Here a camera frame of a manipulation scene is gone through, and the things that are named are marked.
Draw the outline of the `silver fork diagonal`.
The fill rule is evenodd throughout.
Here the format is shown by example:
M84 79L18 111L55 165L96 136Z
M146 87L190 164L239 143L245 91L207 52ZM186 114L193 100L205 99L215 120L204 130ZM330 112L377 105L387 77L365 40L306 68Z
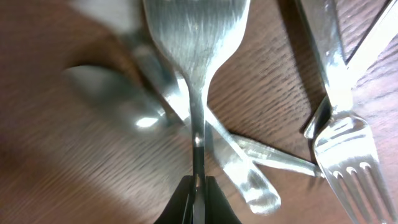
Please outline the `silver fork diagonal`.
M353 73L351 86L356 85L396 35L397 0L389 0L346 63L348 70ZM316 136L321 126L328 120L329 112L330 105L328 98L325 97L303 131L306 139L313 139Z

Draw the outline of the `small silver spoon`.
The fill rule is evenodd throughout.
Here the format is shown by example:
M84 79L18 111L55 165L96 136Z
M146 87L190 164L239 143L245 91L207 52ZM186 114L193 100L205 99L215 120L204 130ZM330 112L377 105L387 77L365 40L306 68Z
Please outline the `small silver spoon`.
M186 122L166 108L154 93L129 83L117 71L80 65L65 69L63 75L93 109L135 136L153 138L172 133L190 136ZM312 162L244 136L234 134L233 138L255 164L323 177Z

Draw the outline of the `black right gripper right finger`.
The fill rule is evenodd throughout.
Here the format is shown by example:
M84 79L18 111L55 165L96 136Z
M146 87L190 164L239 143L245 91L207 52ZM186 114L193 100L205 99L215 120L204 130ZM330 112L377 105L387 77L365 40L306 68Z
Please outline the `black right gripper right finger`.
M206 176L205 224L241 224L213 176Z

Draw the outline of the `silver fork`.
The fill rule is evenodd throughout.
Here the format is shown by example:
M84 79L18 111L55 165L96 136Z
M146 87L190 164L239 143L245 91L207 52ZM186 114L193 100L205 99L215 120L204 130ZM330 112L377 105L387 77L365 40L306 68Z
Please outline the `silver fork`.
M204 152L210 83L241 44L249 4L245 0L144 1L154 43L188 87L194 177L188 209L192 223L205 223L208 213Z

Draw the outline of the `silver fork tines down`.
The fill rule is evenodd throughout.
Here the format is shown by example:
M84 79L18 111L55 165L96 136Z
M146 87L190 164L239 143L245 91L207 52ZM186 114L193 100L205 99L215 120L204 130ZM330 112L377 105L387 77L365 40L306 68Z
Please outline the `silver fork tines down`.
M299 0L297 5L330 105L330 118L313 140L318 165L353 223L359 220L350 198L366 223L372 218L365 199L379 223L397 223L373 133L353 111L351 75L345 64L336 4L331 0Z

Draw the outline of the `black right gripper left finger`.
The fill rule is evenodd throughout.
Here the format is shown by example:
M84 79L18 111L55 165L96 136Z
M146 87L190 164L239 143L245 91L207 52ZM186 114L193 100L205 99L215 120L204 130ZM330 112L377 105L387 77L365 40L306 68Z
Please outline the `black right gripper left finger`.
M154 224L183 224L187 220L188 199L192 186L192 176L183 176L169 202Z

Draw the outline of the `silver metal tongs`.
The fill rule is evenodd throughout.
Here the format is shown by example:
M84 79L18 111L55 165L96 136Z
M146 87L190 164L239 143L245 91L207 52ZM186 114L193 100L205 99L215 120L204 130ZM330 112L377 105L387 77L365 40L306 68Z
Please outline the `silver metal tongs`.
M186 81L154 43L146 21L144 1L72 1L71 5L122 38L150 84L192 132ZM213 156L253 213L268 215L278 210L281 199L274 186L208 105L205 112L205 151Z

